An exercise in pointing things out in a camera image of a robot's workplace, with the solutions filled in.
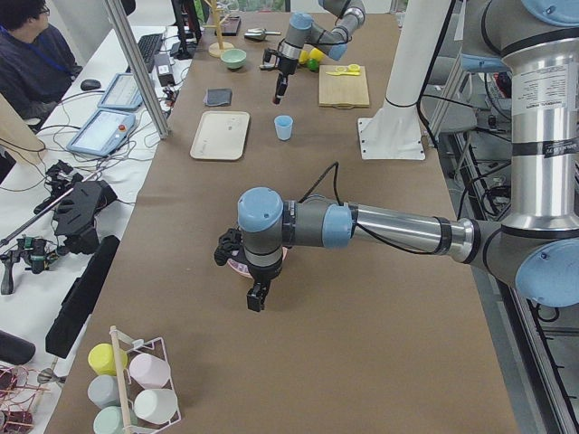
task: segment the wooden base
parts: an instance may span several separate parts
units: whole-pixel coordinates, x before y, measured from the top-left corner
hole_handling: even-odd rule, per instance
[[[221,57],[223,52],[231,50],[231,48],[235,48],[233,47],[232,43],[224,42],[221,48],[219,47],[218,42],[212,43],[211,45],[209,45],[209,55],[213,57]]]

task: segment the brown tabletop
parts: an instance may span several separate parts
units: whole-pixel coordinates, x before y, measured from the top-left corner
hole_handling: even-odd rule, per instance
[[[470,269],[352,241],[345,250],[294,248],[266,310],[246,307],[251,281],[213,260],[247,189],[299,199],[334,161],[342,200],[453,218],[435,151],[426,160],[363,161],[356,120],[382,106],[398,38],[391,15],[371,15],[343,64],[365,66],[371,108],[318,107],[318,76],[298,70],[271,104],[277,72],[259,71],[277,37],[248,42],[252,27],[287,29],[289,14],[244,14],[248,53],[239,71],[198,51],[170,118],[48,433],[88,433],[86,357],[109,326],[163,336],[183,420],[171,433],[518,432]],[[331,28],[335,18],[317,14]],[[209,32],[202,47],[215,38]],[[243,157],[194,160],[189,150],[211,88],[251,115]],[[290,141],[273,118],[294,117]],[[332,195],[331,178],[319,188]]]

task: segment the black mouse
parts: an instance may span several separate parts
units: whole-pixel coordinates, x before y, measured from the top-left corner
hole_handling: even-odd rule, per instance
[[[81,89],[82,90],[100,89],[100,81],[93,79],[83,80],[81,83]]]

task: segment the yellow measuring spoon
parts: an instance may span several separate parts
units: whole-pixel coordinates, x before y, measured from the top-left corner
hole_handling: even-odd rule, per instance
[[[347,66],[336,66],[335,71],[326,71],[327,75],[360,75],[360,65],[352,63]]]

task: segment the wooden mug tree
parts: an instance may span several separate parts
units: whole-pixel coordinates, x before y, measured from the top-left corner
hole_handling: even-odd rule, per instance
[[[223,35],[221,31],[221,24],[229,18],[229,14],[226,14],[223,18],[219,18],[220,12],[223,10],[222,7],[217,6],[217,0],[204,0],[211,8],[211,16],[213,19],[213,24],[206,24],[205,27],[209,29],[215,29],[215,34],[217,35],[217,42],[212,43],[209,46],[209,54],[213,57],[221,57],[223,52],[233,48],[233,44],[223,41]]]

